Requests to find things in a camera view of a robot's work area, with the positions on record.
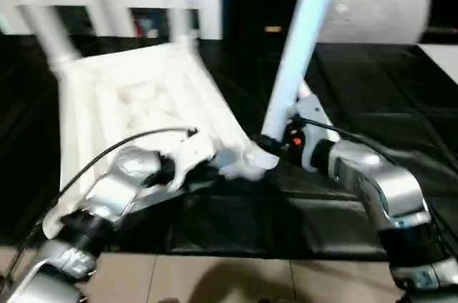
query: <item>black tablecloth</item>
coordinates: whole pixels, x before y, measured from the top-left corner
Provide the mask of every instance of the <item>black tablecloth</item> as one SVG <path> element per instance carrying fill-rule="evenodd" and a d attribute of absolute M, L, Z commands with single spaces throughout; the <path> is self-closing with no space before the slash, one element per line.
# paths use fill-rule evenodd
<path fill-rule="evenodd" d="M 76 43 L 88 55 L 152 41 Z M 58 189 L 58 99 L 55 79 L 33 38 L 2 37 L 1 45 L 8 56 L 0 72 L 0 242 L 15 244 L 31 215 Z M 259 133 L 280 50 L 205 41 L 200 53 L 239 123 L 249 135 Z M 400 45 L 319 44 L 306 79 L 335 125 L 382 143 L 412 171 L 439 214 L 444 238 L 458 249 L 450 233 L 458 232 L 458 86 L 418 47 Z M 109 250 L 384 258 L 354 192 L 284 161 L 261 182 L 219 180 L 212 188 L 130 216 Z"/>

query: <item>tiled floor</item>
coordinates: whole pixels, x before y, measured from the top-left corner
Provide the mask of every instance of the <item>tiled floor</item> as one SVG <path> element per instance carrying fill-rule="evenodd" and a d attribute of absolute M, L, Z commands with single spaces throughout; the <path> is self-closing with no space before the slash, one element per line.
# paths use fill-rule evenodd
<path fill-rule="evenodd" d="M 0 271 L 12 254 L 0 249 Z M 383 263 L 137 254 L 103 254 L 82 289 L 91 303 L 395 303 L 401 296 Z"/>

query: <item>orange light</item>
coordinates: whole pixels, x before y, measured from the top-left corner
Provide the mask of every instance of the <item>orange light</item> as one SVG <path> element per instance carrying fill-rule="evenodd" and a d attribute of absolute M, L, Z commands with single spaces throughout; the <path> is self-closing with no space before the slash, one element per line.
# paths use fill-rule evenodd
<path fill-rule="evenodd" d="M 300 139 L 300 138 L 293 138 L 293 142 L 294 142 L 294 144 L 296 144 L 297 146 L 299 146 L 299 145 L 302 144 L 302 139 Z"/>
<path fill-rule="evenodd" d="M 264 27 L 264 32 L 267 32 L 267 33 L 280 33 L 281 32 L 281 26 L 266 26 L 266 27 Z"/>

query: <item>black cable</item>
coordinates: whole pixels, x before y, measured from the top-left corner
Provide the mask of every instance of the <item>black cable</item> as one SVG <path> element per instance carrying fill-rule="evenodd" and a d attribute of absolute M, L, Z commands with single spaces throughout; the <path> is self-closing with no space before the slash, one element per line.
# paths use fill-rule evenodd
<path fill-rule="evenodd" d="M 128 142 L 131 142 L 133 140 L 136 140 L 137 138 L 141 138 L 144 136 L 148 135 L 154 135 L 155 133 L 168 133 L 168 132 L 194 132 L 194 130 L 190 130 L 187 128 L 163 128 L 163 129 L 157 129 L 157 130 L 150 130 L 150 131 L 145 131 L 143 133 L 138 133 L 136 135 L 129 136 L 125 138 L 124 140 L 119 141 L 118 143 L 115 143 L 111 147 L 103 150 L 99 155 L 95 156 L 88 164 L 83 167 L 57 194 L 57 196 L 51 200 L 51 202 L 48 204 L 47 208 L 43 212 L 43 214 L 36 220 L 33 228 L 31 231 L 27 234 L 26 238 L 22 241 L 22 243 L 17 247 L 17 252 L 14 258 L 11 260 L 8 270 L 6 272 L 5 279 L 1 281 L 0 283 L 0 293 L 3 292 L 4 285 L 5 283 L 12 283 L 13 275 L 14 272 L 16 271 L 16 268 L 19 264 L 19 262 L 22 259 L 22 256 L 24 255 L 24 252 L 26 251 L 27 247 L 29 246 L 30 241 L 32 238 L 36 235 L 37 231 L 40 229 L 40 226 L 44 220 L 44 217 L 48 213 L 48 211 L 57 204 L 59 199 L 67 192 L 73 185 L 78 181 L 81 176 L 86 173 L 93 165 L 95 165 L 97 162 L 99 162 L 102 158 L 104 158 L 107 154 L 111 153 L 113 150 L 118 149 L 121 145 L 124 145 Z"/>
<path fill-rule="evenodd" d="M 347 138 L 354 140 L 358 143 L 364 144 L 365 146 L 371 148 L 372 150 L 376 151 L 380 155 L 382 155 L 384 158 L 386 158 L 389 162 L 393 163 L 394 165 L 398 165 L 397 161 L 390 155 L 388 155 L 385 151 L 380 149 L 380 147 L 375 144 L 375 142 L 367 137 L 364 137 L 363 135 L 358 135 L 356 133 L 352 133 L 350 131 L 338 128 L 333 125 L 328 125 L 324 124 L 322 122 L 317 122 L 316 120 L 308 119 L 308 118 L 303 118 L 299 116 L 293 117 L 294 122 L 302 122 L 304 124 L 310 124 L 310 125 L 315 125 L 318 126 L 319 128 L 323 129 L 328 129 L 337 132 L 340 135 L 345 135 Z"/>

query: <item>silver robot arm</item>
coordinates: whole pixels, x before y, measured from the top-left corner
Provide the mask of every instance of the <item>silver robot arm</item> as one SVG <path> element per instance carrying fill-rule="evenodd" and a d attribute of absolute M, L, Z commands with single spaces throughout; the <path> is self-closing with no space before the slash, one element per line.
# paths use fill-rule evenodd
<path fill-rule="evenodd" d="M 327 166 L 321 170 L 358 193 L 379 234 L 396 285 L 407 291 L 458 286 L 457 260 L 439 241 L 416 178 L 365 145 L 341 140 L 327 147 Z"/>
<path fill-rule="evenodd" d="M 11 288 L 4 290 L 0 302 L 85 302 L 75 284 L 96 272 L 97 258 L 125 216 L 183 194 L 187 173 L 214 155 L 212 140 L 201 133 L 166 156 L 132 146 L 122 149 L 77 209 L 61 219 L 57 236 L 44 243 Z"/>

